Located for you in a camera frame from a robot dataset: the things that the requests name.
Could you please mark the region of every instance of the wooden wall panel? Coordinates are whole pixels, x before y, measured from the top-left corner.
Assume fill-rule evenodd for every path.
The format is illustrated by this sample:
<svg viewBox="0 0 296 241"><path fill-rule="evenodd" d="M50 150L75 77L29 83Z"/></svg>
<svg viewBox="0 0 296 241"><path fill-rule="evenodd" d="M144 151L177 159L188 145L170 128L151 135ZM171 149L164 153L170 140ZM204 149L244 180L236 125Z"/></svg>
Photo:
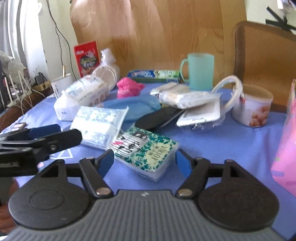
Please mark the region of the wooden wall panel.
<svg viewBox="0 0 296 241"><path fill-rule="evenodd" d="M244 0L73 0L70 16L78 43L111 48L122 76L201 52L215 55L214 83L233 74L233 29L246 20Z"/></svg>

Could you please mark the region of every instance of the red box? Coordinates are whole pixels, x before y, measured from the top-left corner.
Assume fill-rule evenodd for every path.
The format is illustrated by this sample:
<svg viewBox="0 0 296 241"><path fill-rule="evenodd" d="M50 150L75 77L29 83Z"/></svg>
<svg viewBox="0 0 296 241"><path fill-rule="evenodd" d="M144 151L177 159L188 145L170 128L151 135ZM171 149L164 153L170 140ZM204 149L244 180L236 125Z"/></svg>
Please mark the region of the red box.
<svg viewBox="0 0 296 241"><path fill-rule="evenodd" d="M75 57L80 77L91 74L100 65L96 42L76 45L74 47Z"/></svg>

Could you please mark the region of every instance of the blue plate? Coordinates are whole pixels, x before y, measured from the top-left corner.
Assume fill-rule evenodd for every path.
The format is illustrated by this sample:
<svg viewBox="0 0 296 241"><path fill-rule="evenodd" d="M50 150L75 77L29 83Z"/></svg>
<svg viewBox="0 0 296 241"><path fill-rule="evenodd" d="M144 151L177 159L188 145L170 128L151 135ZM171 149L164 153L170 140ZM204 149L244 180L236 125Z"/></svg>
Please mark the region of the blue plate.
<svg viewBox="0 0 296 241"><path fill-rule="evenodd" d="M128 106L129 111L124 121L136 121L142 116L155 112L161 108L158 99L149 94L109 100L103 102L103 105L104 108L110 109L125 109Z"/></svg>

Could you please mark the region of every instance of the pink bag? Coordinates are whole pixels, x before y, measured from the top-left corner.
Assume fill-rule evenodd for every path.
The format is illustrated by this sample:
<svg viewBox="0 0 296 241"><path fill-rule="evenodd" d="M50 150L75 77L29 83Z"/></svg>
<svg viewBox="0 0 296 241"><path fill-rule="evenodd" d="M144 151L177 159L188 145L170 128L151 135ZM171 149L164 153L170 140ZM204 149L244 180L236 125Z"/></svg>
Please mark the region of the pink bag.
<svg viewBox="0 0 296 241"><path fill-rule="evenodd" d="M273 179L296 196L296 98L295 82L291 86L287 106L287 120L284 125L280 145L271 167Z"/></svg>
<svg viewBox="0 0 296 241"><path fill-rule="evenodd" d="M145 87L144 84L137 83L128 77L122 78L116 85L118 87L117 99L138 96Z"/></svg>

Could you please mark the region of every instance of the gray ribbed surface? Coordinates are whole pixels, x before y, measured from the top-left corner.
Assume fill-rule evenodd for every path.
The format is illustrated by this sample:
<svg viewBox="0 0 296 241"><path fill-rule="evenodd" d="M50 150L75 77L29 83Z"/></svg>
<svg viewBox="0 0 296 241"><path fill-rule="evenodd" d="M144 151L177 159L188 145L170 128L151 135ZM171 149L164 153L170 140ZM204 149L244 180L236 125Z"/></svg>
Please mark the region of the gray ribbed surface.
<svg viewBox="0 0 296 241"><path fill-rule="evenodd" d="M272 229L254 233L224 230L209 222L193 201L170 191L119 191L98 200L83 219L54 231L18 227L5 241L281 241Z"/></svg>

